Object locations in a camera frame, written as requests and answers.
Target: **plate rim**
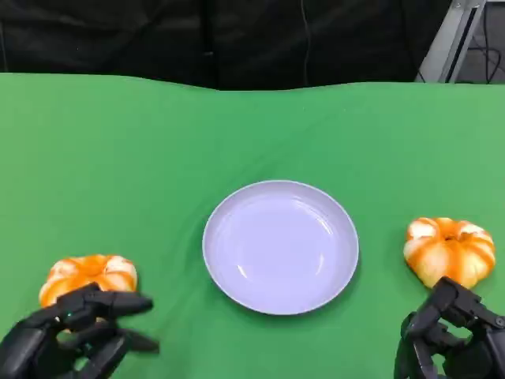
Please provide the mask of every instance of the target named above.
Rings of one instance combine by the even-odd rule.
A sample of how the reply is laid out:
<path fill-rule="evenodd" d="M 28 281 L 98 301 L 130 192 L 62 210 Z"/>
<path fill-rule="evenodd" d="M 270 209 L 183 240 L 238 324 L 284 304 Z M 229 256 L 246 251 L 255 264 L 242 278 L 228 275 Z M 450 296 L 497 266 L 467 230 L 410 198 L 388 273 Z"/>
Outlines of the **plate rim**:
<path fill-rule="evenodd" d="M 303 309 L 303 310 L 297 311 L 295 313 L 293 313 L 293 312 L 289 312 L 289 313 L 287 313 L 287 312 L 286 313 L 271 313 L 271 312 L 266 312 L 264 310 L 258 310 L 254 306 L 248 305 L 248 304 L 244 303 L 243 301 L 235 298 L 230 293 L 228 293 L 228 291 L 225 289 L 225 287 L 215 278 L 215 276 L 214 276 L 214 274 L 213 274 L 213 272 L 211 270 L 211 267 L 210 267 L 210 265 L 208 263 L 208 259 L 207 259 L 208 255 L 206 254 L 205 241 L 208 238 L 207 236 L 208 236 L 209 225 L 211 225 L 211 222 L 215 218 L 216 213 L 221 209 L 222 206 L 224 206 L 224 204 L 226 202 L 228 202 L 229 199 L 231 199 L 232 197 L 236 196 L 238 193 L 240 193 L 240 192 L 242 192 L 244 190 L 247 190 L 247 189 L 249 189 L 251 187 L 260 186 L 260 185 L 268 184 L 268 183 L 289 183 L 289 184 L 294 184 L 296 186 L 303 186 L 303 187 L 309 188 L 311 190 L 315 190 L 316 192 L 318 192 L 318 193 L 322 194 L 323 196 L 327 197 L 338 208 L 340 208 L 340 210 L 342 211 L 342 213 L 345 215 L 347 221 L 349 222 L 349 224 L 350 224 L 350 226 L 351 226 L 351 228 L 353 230 L 353 237 L 356 240 L 356 254 L 355 254 L 355 259 L 352 262 L 353 269 L 350 270 L 350 272 L 347 275 L 345 281 L 343 282 L 344 284 L 337 291 L 335 291 L 335 293 L 333 293 L 331 296 L 329 296 L 328 299 L 324 299 L 322 302 L 319 302 L 315 306 L 308 307 L 307 309 Z M 270 180 L 263 180 L 263 181 L 260 181 L 260 182 L 254 182 L 254 183 L 248 184 L 247 186 L 243 186 L 243 187 L 241 187 L 239 189 L 236 189 L 235 191 L 233 191 L 232 193 L 230 193 L 228 196 L 226 196 L 224 199 L 222 199 L 219 202 L 219 204 L 214 208 L 214 210 L 212 211 L 211 215 L 208 217 L 207 222 L 205 223 L 204 234 L 202 236 L 202 254 L 203 254 L 203 258 L 204 258 L 205 267 L 206 267 L 206 269 L 207 269 L 207 271 L 208 271 L 208 273 L 209 273 L 212 281 L 215 283 L 215 285 L 217 285 L 217 287 L 220 289 L 220 291 L 222 293 L 224 293 L 228 298 L 230 298 L 231 300 L 233 300 L 234 302 L 236 302 L 240 306 L 243 306 L 243 307 L 245 307 L 245 308 L 247 308 L 249 310 L 253 310 L 253 311 L 258 312 L 258 313 L 269 314 L 269 315 L 273 315 L 273 316 L 294 316 L 294 315 L 298 315 L 298 314 L 312 312 L 313 310 L 318 310 L 319 308 L 322 308 L 323 306 L 326 306 L 329 302 L 331 302 L 332 300 L 334 300 L 337 296 L 339 296 L 347 288 L 347 286 L 349 285 L 350 281 L 353 279 L 354 273 L 356 272 L 357 265 L 359 263 L 360 240 L 359 240 L 359 236 L 357 234 L 356 226 L 354 225 L 353 220 L 350 218 L 349 213 L 347 213 L 347 211 L 340 205 L 340 203 L 338 201 L 336 201 L 336 199 L 334 199 L 328 193 L 324 192 L 323 190 L 321 190 L 321 189 L 319 189 L 319 188 L 317 188 L 315 186 L 311 186 L 309 184 L 302 183 L 302 182 L 297 182 L 297 181 L 294 181 L 294 180 L 288 180 L 288 179 L 270 179 Z"/>

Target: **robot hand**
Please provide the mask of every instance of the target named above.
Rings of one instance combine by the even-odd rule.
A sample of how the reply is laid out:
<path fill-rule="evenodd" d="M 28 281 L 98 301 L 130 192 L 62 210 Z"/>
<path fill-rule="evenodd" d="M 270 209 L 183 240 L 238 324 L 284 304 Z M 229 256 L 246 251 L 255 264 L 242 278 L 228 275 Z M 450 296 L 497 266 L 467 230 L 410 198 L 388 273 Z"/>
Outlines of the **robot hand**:
<path fill-rule="evenodd" d="M 433 355 L 445 358 L 450 379 L 505 379 L 505 319 L 481 303 L 481 298 L 446 277 L 426 302 L 402 323 L 395 361 L 395 379 L 436 379 Z M 440 319 L 472 332 L 459 339 Z"/>
<path fill-rule="evenodd" d="M 63 295 L 18 322 L 3 339 L 0 379 L 107 378 L 129 351 L 159 351 L 156 341 L 116 322 L 152 307 L 151 299 L 136 292 L 101 291 L 96 283 Z M 72 333 L 59 341 L 65 329 Z M 88 361 L 77 371 L 79 358 Z"/>

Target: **metal frame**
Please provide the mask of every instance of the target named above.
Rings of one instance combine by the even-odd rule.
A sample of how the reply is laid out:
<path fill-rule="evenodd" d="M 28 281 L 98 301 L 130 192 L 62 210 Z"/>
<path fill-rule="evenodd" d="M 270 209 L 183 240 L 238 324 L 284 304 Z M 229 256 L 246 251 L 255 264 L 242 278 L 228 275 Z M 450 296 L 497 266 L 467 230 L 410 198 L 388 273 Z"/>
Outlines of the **metal frame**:
<path fill-rule="evenodd" d="M 486 0 L 454 0 L 419 69 L 416 81 L 454 83 Z"/>

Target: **table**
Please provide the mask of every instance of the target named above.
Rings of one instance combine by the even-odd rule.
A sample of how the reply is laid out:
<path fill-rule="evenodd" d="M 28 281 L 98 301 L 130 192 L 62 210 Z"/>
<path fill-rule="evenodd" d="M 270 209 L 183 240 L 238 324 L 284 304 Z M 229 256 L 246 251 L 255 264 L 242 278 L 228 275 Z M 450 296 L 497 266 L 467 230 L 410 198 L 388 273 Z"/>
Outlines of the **table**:
<path fill-rule="evenodd" d="M 138 267 L 161 339 L 117 378 L 391 378 L 400 322 L 427 295 L 402 245 L 413 218 L 489 229 L 494 273 L 476 288 L 505 313 L 505 88 L 350 84 L 215 92 L 128 77 L 0 75 L 0 333 L 37 308 L 58 259 L 119 253 Z M 204 224 L 231 191 L 307 182 L 349 212 L 361 260 L 323 309 L 271 317 L 211 282 Z"/>

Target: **small pumpkin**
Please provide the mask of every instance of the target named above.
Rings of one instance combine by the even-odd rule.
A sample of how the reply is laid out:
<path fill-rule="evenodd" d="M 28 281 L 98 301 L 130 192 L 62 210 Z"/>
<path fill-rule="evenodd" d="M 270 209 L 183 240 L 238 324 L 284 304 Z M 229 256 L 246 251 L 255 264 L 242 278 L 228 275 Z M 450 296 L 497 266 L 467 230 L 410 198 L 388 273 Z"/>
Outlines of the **small pumpkin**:
<path fill-rule="evenodd" d="M 39 293 L 42 307 L 58 296 L 96 282 L 102 291 L 135 291 L 137 271 L 133 263 L 119 255 L 91 255 L 66 258 L 54 264 Z"/>
<path fill-rule="evenodd" d="M 468 221 L 447 217 L 414 220 L 407 230 L 403 255 L 426 287 L 448 276 L 471 288 L 495 267 L 491 235 Z"/>

